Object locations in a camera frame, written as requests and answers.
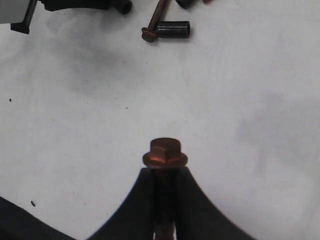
black cylindrical spacer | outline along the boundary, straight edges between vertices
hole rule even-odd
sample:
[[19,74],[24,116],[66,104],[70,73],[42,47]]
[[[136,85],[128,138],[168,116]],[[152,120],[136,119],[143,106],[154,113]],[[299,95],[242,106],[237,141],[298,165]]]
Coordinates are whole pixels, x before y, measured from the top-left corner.
[[190,22],[160,21],[155,31],[160,39],[188,39],[190,37]]

hex head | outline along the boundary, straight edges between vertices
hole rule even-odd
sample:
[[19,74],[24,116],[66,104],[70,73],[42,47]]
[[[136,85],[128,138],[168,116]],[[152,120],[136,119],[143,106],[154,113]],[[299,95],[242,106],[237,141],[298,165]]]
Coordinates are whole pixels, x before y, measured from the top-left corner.
[[153,43],[158,38],[157,33],[148,27],[142,28],[141,31],[142,39],[148,43]]
[[181,152],[181,144],[173,138],[158,138],[151,141],[150,152],[143,156],[143,163],[151,169],[184,167],[188,157]]

bolt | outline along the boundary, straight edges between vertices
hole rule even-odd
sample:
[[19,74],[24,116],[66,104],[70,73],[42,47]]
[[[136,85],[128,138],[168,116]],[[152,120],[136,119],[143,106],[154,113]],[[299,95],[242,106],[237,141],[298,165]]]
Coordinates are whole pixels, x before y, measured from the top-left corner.
[[180,142],[173,138],[151,141],[150,152],[143,156],[143,163],[152,169],[155,181],[155,240],[174,240],[175,178],[178,168],[187,162]]
[[169,0],[159,0],[150,20],[149,26],[142,28],[142,38],[146,42],[153,43],[158,38],[156,34],[157,24],[161,20],[162,15],[164,14],[168,1]]
[[181,143],[173,138],[151,141],[150,152],[143,156],[143,163],[151,169],[176,169],[184,167],[188,157],[181,152]]

black bracket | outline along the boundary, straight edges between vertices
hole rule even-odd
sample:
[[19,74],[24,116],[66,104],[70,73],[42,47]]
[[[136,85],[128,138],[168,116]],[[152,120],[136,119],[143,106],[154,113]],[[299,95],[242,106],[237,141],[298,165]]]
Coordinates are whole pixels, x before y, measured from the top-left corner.
[[[64,9],[100,9],[114,7],[122,15],[128,14],[133,6],[130,0],[39,0],[44,9],[50,12]],[[12,23],[11,30],[23,34],[30,33],[30,24],[35,13],[38,0],[30,0],[23,22]]]

white table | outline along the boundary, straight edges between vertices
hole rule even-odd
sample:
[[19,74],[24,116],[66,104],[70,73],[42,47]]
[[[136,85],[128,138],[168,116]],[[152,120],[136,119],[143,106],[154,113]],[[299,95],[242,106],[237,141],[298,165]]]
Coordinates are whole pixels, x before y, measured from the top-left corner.
[[127,16],[39,4],[29,36],[0,26],[0,196],[84,240],[150,140],[173,137],[246,232],[320,239],[320,1],[173,1],[165,19],[190,21],[191,38],[148,44],[156,4]]

